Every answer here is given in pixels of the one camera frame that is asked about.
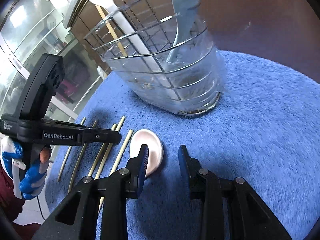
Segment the fuzzy blue tablecloth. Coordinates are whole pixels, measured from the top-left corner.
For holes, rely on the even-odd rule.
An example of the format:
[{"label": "fuzzy blue tablecloth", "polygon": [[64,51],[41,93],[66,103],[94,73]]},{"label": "fuzzy blue tablecloth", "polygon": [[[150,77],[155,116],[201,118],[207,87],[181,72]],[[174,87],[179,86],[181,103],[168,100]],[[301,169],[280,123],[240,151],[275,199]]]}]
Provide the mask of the fuzzy blue tablecloth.
[{"label": "fuzzy blue tablecloth", "polygon": [[[160,169],[146,180],[140,198],[127,202],[130,240],[197,239],[199,202],[184,194],[178,163],[181,144],[219,177],[244,177],[293,240],[302,240],[320,216],[320,85],[275,62],[221,53],[228,69],[228,90],[217,108],[205,115],[187,118],[144,103],[111,73],[76,121],[85,116],[86,125],[97,119],[99,127],[110,128],[125,115],[123,140],[129,129],[149,129],[163,143]],[[112,148],[102,177],[109,174],[121,144]],[[100,146],[88,146],[76,183],[88,174]],[[57,183],[67,148],[60,148],[46,187],[50,211],[66,196],[80,153],[79,147],[73,147]],[[128,158],[129,147],[120,168]]]}]

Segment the wire basket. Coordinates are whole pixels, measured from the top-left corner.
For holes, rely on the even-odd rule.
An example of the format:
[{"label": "wire basket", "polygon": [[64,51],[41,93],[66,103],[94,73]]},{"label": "wire basket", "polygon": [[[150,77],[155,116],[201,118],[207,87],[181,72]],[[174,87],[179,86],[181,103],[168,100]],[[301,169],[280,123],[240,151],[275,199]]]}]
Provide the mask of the wire basket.
[{"label": "wire basket", "polygon": [[[144,101],[181,115],[212,109],[224,89],[224,61],[199,3],[174,12],[171,0],[132,0],[100,21],[85,37],[129,87]],[[195,18],[188,37],[175,43],[178,17]],[[122,14],[133,30],[117,22]]]}]

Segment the blue and white glove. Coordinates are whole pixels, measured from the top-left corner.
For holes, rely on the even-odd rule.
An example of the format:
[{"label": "blue and white glove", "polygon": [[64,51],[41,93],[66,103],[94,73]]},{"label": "blue and white glove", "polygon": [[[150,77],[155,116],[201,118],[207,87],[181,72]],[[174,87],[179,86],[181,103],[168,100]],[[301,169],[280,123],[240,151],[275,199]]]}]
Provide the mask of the blue and white glove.
[{"label": "blue and white glove", "polygon": [[[27,170],[25,178],[20,182],[20,191],[23,193],[24,199],[33,199],[41,193],[47,176],[50,156],[51,149],[44,148],[40,153],[40,157]],[[22,157],[23,149],[20,143],[12,141],[10,137],[4,137],[1,140],[1,165],[11,179],[12,164],[25,170],[26,166],[21,160]]]}]

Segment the person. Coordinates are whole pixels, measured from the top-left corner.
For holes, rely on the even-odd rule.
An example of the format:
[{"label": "person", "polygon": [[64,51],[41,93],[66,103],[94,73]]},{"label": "person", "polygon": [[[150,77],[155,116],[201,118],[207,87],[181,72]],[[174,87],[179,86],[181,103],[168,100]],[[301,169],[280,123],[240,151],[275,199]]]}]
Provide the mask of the person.
[{"label": "person", "polygon": [[40,227],[40,224],[18,225],[13,221],[22,212],[22,206],[25,200],[31,200],[38,196],[45,183],[49,159],[51,157],[51,148],[45,147],[34,161],[25,178],[20,182],[20,191],[23,193],[25,200],[16,198],[13,193],[12,180],[12,160],[19,160],[23,157],[23,149],[20,143],[12,141],[9,137],[1,140],[1,166],[0,166],[0,208],[4,211],[8,220],[12,223],[13,228],[23,240],[30,240],[34,233]]}]

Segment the black cable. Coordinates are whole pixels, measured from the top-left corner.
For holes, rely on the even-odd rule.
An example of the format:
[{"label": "black cable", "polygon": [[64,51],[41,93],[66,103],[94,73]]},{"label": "black cable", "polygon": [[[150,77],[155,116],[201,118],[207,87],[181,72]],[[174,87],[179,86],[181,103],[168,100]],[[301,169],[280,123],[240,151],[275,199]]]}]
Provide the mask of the black cable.
[{"label": "black cable", "polygon": [[41,209],[41,206],[40,206],[40,201],[39,201],[39,197],[38,196],[37,196],[37,200],[38,200],[38,205],[39,205],[41,216],[42,216],[43,220],[45,220],[45,218],[44,218],[44,216],[42,214],[42,209]]}]

